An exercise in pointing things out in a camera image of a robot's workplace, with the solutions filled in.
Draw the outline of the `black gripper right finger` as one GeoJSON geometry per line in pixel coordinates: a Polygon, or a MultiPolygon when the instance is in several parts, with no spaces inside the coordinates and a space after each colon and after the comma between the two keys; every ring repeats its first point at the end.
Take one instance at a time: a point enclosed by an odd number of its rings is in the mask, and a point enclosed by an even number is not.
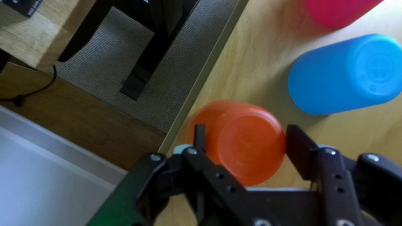
{"type": "Polygon", "coordinates": [[[320,194],[327,226],[402,226],[402,168],[379,154],[356,161],[287,127],[287,155],[320,194]]]}

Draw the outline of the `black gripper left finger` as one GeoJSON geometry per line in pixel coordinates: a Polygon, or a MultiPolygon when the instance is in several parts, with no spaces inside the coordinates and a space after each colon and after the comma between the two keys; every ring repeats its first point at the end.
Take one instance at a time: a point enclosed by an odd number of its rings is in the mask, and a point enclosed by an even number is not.
{"type": "Polygon", "coordinates": [[[205,149],[205,129],[198,126],[194,144],[181,154],[144,156],[88,226],[153,226],[176,195],[186,198],[200,226],[276,226],[269,209],[224,168],[214,165],[205,149]]]}

